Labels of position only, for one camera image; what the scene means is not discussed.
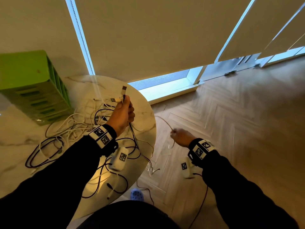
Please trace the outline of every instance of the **blue slipper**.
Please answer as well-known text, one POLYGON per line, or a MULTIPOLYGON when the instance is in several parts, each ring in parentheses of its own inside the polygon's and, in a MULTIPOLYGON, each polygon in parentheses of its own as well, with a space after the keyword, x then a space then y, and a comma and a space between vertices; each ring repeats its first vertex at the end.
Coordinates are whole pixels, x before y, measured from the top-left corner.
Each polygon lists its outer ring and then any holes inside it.
POLYGON ((130 194, 130 200, 144 202, 144 196, 141 190, 133 189, 130 194))

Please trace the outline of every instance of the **herringbone floor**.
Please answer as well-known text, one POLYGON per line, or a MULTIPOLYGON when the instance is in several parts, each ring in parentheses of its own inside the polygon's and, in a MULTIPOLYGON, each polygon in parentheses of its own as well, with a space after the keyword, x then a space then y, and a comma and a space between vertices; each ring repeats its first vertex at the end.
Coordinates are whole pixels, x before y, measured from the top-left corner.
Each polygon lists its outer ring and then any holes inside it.
MULTIPOLYGON (((208 80, 196 92, 152 108, 172 127, 210 139, 240 173, 305 228, 304 57, 208 80)), ((179 158, 188 150, 176 144, 169 149, 173 142, 170 128, 159 118, 156 122, 152 161, 154 168, 161 170, 152 177, 145 171, 138 184, 150 188, 155 206, 188 228, 206 185, 199 176, 182 178, 179 158)), ((151 202, 148 192, 144 193, 151 202)), ((211 190, 192 228, 227 228, 211 190)))

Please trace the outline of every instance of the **hand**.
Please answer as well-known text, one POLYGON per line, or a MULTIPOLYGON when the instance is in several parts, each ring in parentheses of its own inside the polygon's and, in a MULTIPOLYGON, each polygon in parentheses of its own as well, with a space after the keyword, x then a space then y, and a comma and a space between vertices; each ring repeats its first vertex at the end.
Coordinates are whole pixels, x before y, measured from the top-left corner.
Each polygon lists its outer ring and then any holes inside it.
POLYGON ((170 137, 173 138, 178 145, 186 148, 194 139, 196 139, 193 134, 182 128, 174 128, 173 131, 170 132, 170 137))
POLYGON ((130 97, 125 96, 124 103, 118 103, 110 117, 107 121, 107 125, 110 125, 115 131, 116 136, 124 132, 125 128, 128 126, 128 123, 131 123, 135 120, 135 113, 132 103, 130 102, 130 97))

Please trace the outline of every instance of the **marble tabletop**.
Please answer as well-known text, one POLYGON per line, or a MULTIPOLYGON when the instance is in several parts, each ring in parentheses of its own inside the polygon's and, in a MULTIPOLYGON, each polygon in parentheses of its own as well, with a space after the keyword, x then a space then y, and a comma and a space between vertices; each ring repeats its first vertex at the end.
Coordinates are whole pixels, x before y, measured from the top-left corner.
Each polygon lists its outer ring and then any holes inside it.
MULTIPOLYGON (((71 105, 76 108, 76 112, 86 115, 90 118, 92 114, 93 99, 103 100, 106 104, 110 103, 110 98, 119 97, 122 86, 127 86, 126 94, 130 96, 133 107, 135 108, 135 121, 132 123, 139 130, 134 130, 141 153, 146 157, 152 156, 156 140, 156 121, 154 113, 145 99, 145 97, 135 88, 124 83, 104 76, 72 76, 63 79, 69 91, 71 105)), ((39 142, 45 139, 44 133, 46 126, 38 126, 30 120, 25 114, 18 110, 14 105, 6 106, 1 110, 0 116, 0 198, 11 193, 25 179, 31 176, 32 169, 25 167, 25 161, 32 153, 39 142)), ((58 127, 62 122, 57 122, 52 127, 58 127)), ((132 138, 129 128, 119 138, 132 138)), ((134 146, 131 140, 120 140, 119 146, 134 146)), ((135 150, 129 157, 139 156, 139 150, 135 150)), ((100 159, 100 165, 104 164, 105 157, 100 159)), ((140 156, 137 159, 128 159, 124 169, 119 172, 128 180, 128 187, 139 178, 142 172, 148 167, 148 161, 140 156)), ((112 186, 116 183, 116 175, 107 173, 102 179, 109 178, 101 182, 98 192, 91 198, 82 198, 73 219, 88 215, 96 210, 110 204, 121 194, 113 193, 109 200, 107 196, 111 192, 106 182, 112 186)), ((97 185, 86 185, 83 195, 91 195, 97 185)), ((116 189, 123 191, 126 188, 126 181, 119 179, 116 189)))

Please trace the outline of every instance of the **green plastic organizer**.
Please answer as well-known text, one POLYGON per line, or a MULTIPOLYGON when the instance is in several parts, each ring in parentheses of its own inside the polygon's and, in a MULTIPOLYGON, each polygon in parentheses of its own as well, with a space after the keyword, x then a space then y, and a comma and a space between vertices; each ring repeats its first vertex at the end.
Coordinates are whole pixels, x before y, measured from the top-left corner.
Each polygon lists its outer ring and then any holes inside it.
POLYGON ((0 54, 0 92, 38 125, 73 114, 67 88, 45 51, 0 54))

